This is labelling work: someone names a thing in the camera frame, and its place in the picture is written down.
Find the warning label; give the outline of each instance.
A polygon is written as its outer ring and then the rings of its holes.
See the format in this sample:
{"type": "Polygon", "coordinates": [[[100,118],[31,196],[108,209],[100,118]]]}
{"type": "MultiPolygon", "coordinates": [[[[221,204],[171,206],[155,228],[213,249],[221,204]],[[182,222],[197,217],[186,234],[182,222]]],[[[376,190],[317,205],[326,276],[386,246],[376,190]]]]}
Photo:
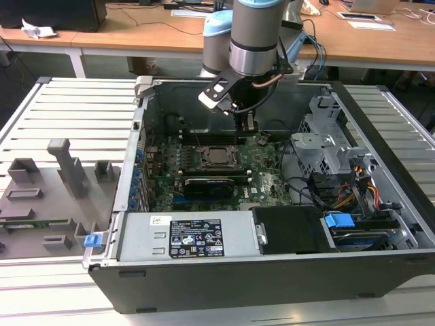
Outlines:
{"type": "Polygon", "coordinates": [[[171,221],[169,241],[172,258],[225,256],[220,219],[171,221]]]}

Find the blue tab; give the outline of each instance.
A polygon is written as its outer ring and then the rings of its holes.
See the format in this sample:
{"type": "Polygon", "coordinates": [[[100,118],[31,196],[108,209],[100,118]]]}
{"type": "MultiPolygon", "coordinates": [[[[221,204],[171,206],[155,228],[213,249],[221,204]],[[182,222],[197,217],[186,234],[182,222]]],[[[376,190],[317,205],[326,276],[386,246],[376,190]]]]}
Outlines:
{"type": "Polygon", "coordinates": [[[325,217],[325,222],[329,228],[353,228],[355,222],[353,222],[352,216],[347,213],[330,213],[325,217]]]}
{"type": "Polygon", "coordinates": [[[84,239],[85,248],[101,248],[103,246],[102,234],[89,234],[84,239]]]}

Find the yellow wire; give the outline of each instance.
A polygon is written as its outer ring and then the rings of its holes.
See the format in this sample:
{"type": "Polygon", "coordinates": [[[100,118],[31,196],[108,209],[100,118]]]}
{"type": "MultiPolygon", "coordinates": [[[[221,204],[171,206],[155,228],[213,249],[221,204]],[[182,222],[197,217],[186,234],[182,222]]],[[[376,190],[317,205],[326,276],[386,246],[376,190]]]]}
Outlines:
{"type": "Polygon", "coordinates": [[[375,206],[377,207],[378,196],[375,187],[368,186],[367,188],[373,191],[373,200],[375,202],[375,206]]]}
{"type": "Polygon", "coordinates": [[[344,199],[342,202],[338,203],[334,208],[339,209],[340,207],[346,205],[348,202],[355,198],[355,194],[350,195],[347,199],[344,199]]]}

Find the blue cable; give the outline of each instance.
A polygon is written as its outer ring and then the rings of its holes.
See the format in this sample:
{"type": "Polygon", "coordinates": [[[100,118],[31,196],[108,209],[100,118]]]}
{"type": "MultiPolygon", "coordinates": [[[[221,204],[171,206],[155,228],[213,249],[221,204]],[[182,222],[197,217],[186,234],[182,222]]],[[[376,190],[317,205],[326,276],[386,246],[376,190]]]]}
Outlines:
{"type": "Polygon", "coordinates": [[[322,50],[321,50],[321,46],[317,43],[317,41],[314,39],[314,38],[312,38],[312,36],[310,36],[310,35],[307,35],[307,37],[310,39],[310,41],[311,41],[311,43],[313,43],[314,44],[314,46],[319,50],[319,52],[320,52],[320,65],[319,65],[319,70],[317,71],[317,74],[316,74],[316,76],[314,77],[314,80],[317,80],[317,78],[319,77],[319,74],[320,74],[320,72],[321,72],[321,70],[323,69],[323,67],[324,67],[324,57],[323,57],[323,52],[322,52],[322,50]]]}

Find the floor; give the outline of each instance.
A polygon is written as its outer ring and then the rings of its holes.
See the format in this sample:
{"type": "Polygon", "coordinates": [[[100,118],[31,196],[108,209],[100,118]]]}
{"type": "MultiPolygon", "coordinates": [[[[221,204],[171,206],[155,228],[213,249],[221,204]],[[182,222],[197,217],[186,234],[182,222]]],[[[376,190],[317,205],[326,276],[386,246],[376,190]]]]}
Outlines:
{"type": "MultiPolygon", "coordinates": [[[[35,80],[25,69],[37,77],[75,77],[69,57],[62,54],[17,53],[10,58],[11,65],[0,69],[0,126],[9,119],[19,106],[35,80]]],[[[128,72],[127,60],[117,56],[85,56],[86,74],[89,78],[130,78],[136,76],[128,72]]],[[[188,59],[158,59],[158,75],[175,77],[194,77],[201,70],[201,61],[188,59]]],[[[399,101],[426,125],[435,112],[435,92],[418,86],[421,78],[416,78],[408,91],[394,89],[394,83],[401,71],[371,71],[367,84],[386,85],[399,101]]],[[[363,69],[340,68],[340,81],[344,84],[361,84],[363,69]]],[[[324,71],[321,79],[326,78],[324,71]]]]}

